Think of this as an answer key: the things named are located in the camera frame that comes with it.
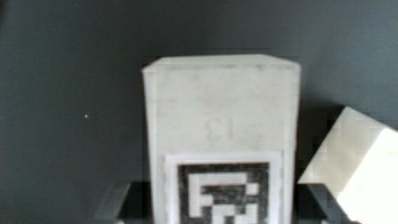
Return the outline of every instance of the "white object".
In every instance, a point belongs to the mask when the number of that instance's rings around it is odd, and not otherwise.
[[[353,221],[398,223],[398,132],[344,108],[298,183],[323,183]]]
[[[289,223],[298,70],[296,63],[264,55],[163,58],[145,67],[156,224],[184,224],[177,167],[209,164],[211,158],[218,163],[269,164],[268,224]]]

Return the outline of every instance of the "black stand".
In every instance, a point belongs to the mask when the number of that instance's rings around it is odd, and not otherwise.
[[[346,213],[323,184],[296,185],[296,215],[301,219],[324,220],[328,224],[358,224]]]

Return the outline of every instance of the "dark gray wall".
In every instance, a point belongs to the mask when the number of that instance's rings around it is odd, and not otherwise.
[[[398,128],[394,0],[8,0],[0,12],[0,223],[92,223],[108,185],[147,180],[161,56],[300,62],[298,174],[342,105]]]

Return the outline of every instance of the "dark background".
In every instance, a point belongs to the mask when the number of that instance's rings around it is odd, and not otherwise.
[[[298,175],[342,105],[398,127],[398,1],[0,0],[0,223],[95,223],[149,179],[140,68],[237,53],[301,64]]]

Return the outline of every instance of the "printed pattern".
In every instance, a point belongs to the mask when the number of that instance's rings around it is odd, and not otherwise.
[[[179,223],[266,224],[268,163],[177,166]]]

